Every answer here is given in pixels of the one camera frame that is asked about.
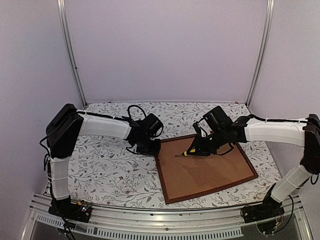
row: brown board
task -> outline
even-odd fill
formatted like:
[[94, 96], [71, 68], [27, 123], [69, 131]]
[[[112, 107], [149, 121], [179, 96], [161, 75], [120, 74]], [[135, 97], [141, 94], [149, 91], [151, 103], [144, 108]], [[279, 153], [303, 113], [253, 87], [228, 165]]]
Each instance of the brown board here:
[[[258, 177], [238, 143], [223, 156], [175, 157], [189, 148], [194, 137], [193, 134], [161, 141], [155, 161], [166, 204], [212, 194]], [[229, 148], [224, 145], [218, 153]]]

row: floral tablecloth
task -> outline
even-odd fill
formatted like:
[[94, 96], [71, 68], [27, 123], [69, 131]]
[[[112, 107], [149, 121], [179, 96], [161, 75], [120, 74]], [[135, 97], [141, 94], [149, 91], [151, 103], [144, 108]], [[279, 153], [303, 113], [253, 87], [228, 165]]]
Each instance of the floral tablecloth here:
[[[159, 117], [164, 124], [161, 139], [194, 134], [192, 124], [218, 105], [232, 120], [250, 114], [244, 104], [237, 103], [93, 103], [86, 110], [120, 117], [128, 115], [127, 108], [132, 104]], [[139, 119], [143, 114], [133, 108], [132, 117]], [[240, 145], [258, 178], [213, 194], [166, 205], [153, 157], [128, 152], [126, 147], [130, 145], [122, 139], [81, 136], [69, 162], [69, 192], [71, 198], [77, 200], [149, 209], [212, 208], [260, 201], [281, 176], [265, 142]]]

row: white wall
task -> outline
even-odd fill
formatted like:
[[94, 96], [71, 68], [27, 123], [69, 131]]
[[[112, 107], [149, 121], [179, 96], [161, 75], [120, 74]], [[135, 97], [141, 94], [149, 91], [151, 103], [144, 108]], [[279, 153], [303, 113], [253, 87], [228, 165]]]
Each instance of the white wall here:
[[[268, 118], [320, 116], [320, 2], [275, 1], [264, 63], [251, 110]], [[270, 143], [284, 175], [303, 155], [298, 147]], [[319, 184], [299, 195], [315, 239], [320, 239]]]
[[57, 1], [0, 1], [0, 239], [17, 240], [34, 192], [45, 185], [45, 127], [78, 107]]
[[245, 102], [267, 0], [66, 1], [88, 102]]

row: robotic arm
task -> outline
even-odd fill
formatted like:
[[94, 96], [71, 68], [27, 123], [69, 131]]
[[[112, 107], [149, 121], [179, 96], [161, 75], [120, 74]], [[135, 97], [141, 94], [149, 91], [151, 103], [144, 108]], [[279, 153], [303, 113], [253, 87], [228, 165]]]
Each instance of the robotic arm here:
[[46, 128], [47, 172], [51, 183], [52, 197], [49, 213], [65, 219], [88, 222], [91, 208], [80, 201], [71, 203], [68, 190], [68, 164], [78, 136], [96, 135], [125, 139], [134, 147], [136, 153], [156, 156], [160, 151], [160, 140], [151, 139], [163, 129], [162, 122], [152, 113], [143, 120], [131, 117], [112, 117], [77, 110], [73, 104], [66, 104]]
[[[207, 122], [213, 133], [204, 136], [203, 130], [199, 127], [202, 120]], [[267, 141], [304, 147], [300, 163], [269, 189], [262, 203], [243, 208], [246, 223], [283, 214], [282, 202], [294, 190], [302, 187], [312, 175], [320, 173], [320, 120], [315, 114], [295, 120], [262, 119], [249, 115], [241, 116], [233, 122], [222, 108], [217, 106], [200, 121], [193, 124], [197, 136], [190, 148], [182, 153], [183, 156], [218, 154], [217, 150], [221, 146], [229, 144], [232, 150], [232, 143], [235, 142]]]

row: screwdriver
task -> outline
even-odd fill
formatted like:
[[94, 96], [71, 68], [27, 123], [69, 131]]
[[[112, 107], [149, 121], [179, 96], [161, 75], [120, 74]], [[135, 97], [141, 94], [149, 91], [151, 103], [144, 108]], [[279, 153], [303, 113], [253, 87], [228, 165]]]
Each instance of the screwdriver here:
[[[196, 152], [195, 149], [190, 150], [190, 153], [195, 153], [195, 152]], [[184, 152], [181, 153], [181, 154], [175, 155], [175, 157], [187, 157], [187, 156], [189, 156], [189, 154], [187, 154], [187, 151], [184, 151]]]

